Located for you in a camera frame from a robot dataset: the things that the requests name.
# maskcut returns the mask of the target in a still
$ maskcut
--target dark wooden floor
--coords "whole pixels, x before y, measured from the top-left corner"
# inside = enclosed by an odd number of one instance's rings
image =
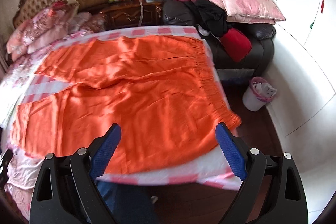
[[[242,96],[246,87],[224,89],[231,109],[242,119],[237,129],[239,137],[249,147],[256,147],[266,155],[281,155],[280,143],[266,108],[251,112],[244,107]],[[248,221],[258,216],[269,183],[270,177],[264,177]],[[217,224],[236,196],[235,191],[200,184],[153,186],[148,187],[148,192],[159,198],[155,209],[161,224]]]

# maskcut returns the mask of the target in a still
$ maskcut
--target recliner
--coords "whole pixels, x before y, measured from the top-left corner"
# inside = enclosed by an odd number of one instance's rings
[[[166,25],[195,26],[195,19],[184,3],[166,0],[163,6],[163,22]],[[272,38],[276,31],[271,24],[233,23],[251,41],[250,53],[239,63],[234,62],[226,53],[220,41],[213,36],[202,36],[212,51],[215,68],[223,81],[245,83],[253,76],[260,76],[273,58]]]

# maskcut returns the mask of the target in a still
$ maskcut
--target trash can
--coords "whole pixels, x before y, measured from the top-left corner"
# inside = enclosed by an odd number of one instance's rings
[[[264,78],[253,77],[250,80],[250,85],[243,95],[243,104],[248,110],[258,111],[266,103],[272,101],[274,96],[267,98],[258,94],[256,89],[253,87],[254,82],[268,83]]]

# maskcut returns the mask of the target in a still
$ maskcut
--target orange sheet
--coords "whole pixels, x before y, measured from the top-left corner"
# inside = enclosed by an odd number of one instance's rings
[[[219,122],[241,120],[227,107],[203,42],[189,37],[121,37],[51,52],[37,73],[74,85],[17,107],[11,141],[44,156],[73,154],[112,123],[122,138],[106,173],[179,165],[216,145]]]

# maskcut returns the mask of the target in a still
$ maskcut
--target blue jeans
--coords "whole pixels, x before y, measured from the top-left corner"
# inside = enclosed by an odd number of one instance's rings
[[[152,201],[143,187],[103,181],[95,184],[118,224],[158,224]]]

